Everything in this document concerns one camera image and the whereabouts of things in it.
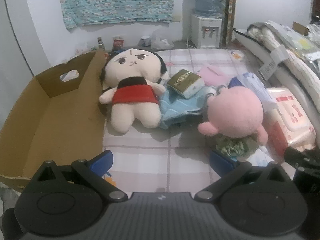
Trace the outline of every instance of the plush doll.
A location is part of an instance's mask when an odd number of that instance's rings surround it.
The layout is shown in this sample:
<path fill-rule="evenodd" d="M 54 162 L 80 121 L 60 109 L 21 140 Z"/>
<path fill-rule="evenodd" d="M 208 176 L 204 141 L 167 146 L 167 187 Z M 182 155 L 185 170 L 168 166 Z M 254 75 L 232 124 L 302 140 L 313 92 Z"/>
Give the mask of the plush doll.
<path fill-rule="evenodd" d="M 257 133 L 258 143 L 265 145 L 268 134 L 262 126 L 263 109 L 259 98 L 246 87 L 222 88 L 216 97 L 207 100 L 209 122 L 199 124 L 204 135 L 221 133 L 243 138 Z"/>
<path fill-rule="evenodd" d="M 111 125 L 116 131 L 126 133 L 135 118 L 147 128 L 159 125 L 157 96 L 165 92 L 165 87 L 157 81 L 165 72 L 161 57 L 146 50 L 128 49 L 108 61 L 102 76 L 110 89 L 99 101 L 112 104 Z"/>

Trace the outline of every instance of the pink package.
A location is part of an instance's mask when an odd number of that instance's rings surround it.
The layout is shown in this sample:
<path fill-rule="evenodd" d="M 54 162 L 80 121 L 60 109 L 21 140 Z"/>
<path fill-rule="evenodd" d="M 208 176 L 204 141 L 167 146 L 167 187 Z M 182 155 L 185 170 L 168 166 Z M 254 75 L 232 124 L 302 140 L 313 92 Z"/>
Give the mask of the pink package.
<path fill-rule="evenodd" d="M 204 80 L 207 86 L 218 87 L 220 85 L 227 85 L 228 81 L 233 77 L 223 73 L 218 67 L 212 65 L 204 65 L 198 73 Z"/>

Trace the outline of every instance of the pink plush toy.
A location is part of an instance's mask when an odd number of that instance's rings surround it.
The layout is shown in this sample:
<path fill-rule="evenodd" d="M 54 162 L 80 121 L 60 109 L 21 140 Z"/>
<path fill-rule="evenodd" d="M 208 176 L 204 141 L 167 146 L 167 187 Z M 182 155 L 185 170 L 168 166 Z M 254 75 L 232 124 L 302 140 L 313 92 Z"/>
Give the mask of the pink plush toy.
<path fill-rule="evenodd" d="M 245 87 L 222 88 L 216 97 L 207 100 L 209 122 L 199 124 L 204 135 L 221 133 L 231 138 L 242 138 L 253 133 L 258 143 L 265 145 L 268 134 L 262 126 L 263 109 L 259 98 Z"/>

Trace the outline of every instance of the white wall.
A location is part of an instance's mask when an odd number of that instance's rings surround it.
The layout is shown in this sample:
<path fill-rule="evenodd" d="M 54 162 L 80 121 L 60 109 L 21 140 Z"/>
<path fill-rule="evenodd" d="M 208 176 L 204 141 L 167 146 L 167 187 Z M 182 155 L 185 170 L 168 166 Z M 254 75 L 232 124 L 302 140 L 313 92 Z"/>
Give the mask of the white wall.
<path fill-rule="evenodd" d="M 186 39 L 194 6 L 194 0 L 175 0 L 173 14 L 182 16 L 182 22 L 177 23 L 91 25 L 68 31 L 63 23 L 59 0 L 27 1 L 36 32 L 51 65 L 72 56 L 81 42 L 95 46 L 99 36 L 106 49 L 112 47 L 112 36 L 124 35 L 125 46 L 135 46 L 141 36 L 150 35 L 161 26 L 168 27 L 173 40 Z M 311 0 L 237 0 L 235 28 L 247 28 L 253 22 L 269 19 L 288 26 L 292 26 L 293 21 L 307 25 L 310 9 Z"/>
<path fill-rule="evenodd" d="M 12 28 L 23 55 L 34 75 L 50 68 L 49 61 L 39 41 L 27 0 L 6 0 Z"/>
<path fill-rule="evenodd" d="M 16 100 L 32 79 L 0 0 L 0 129 Z"/>

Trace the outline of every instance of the cardboard box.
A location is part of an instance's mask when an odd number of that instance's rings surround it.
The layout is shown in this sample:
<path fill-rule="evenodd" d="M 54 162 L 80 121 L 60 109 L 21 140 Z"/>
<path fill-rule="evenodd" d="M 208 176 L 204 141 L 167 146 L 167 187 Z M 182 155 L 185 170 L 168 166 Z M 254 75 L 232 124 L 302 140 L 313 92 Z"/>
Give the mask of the cardboard box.
<path fill-rule="evenodd" d="M 293 22 L 292 29 L 294 31 L 296 31 L 297 33 L 300 33 L 300 34 L 302 34 L 304 36 L 308 36 L 308 33 L 309 33 L 308 28 L 303 26 L 303 25 L 301 25 L 301 24 L 299 24 L 299 23 Z"/>
<path fill-rule="evenodd" d="M 21 191 L 45 160 L 70 165 L 102 151 L 105 117 L 99 110 L 102 51 L 80 55 L 35 76 L 0 132 L 0 181 Z M 79 77 L 60 76 L 77 70 Z"/>
<path fill-rule="evenodd" d="M 225 0 L 223 2 L 223 5 L 225 7 L 223 8 L 224 15 L 222 17 L 223 21 L 220 45 L 223 47 L 227 47 L 232 41 L 233 25 L 236 14 L 236 0 Z"/>

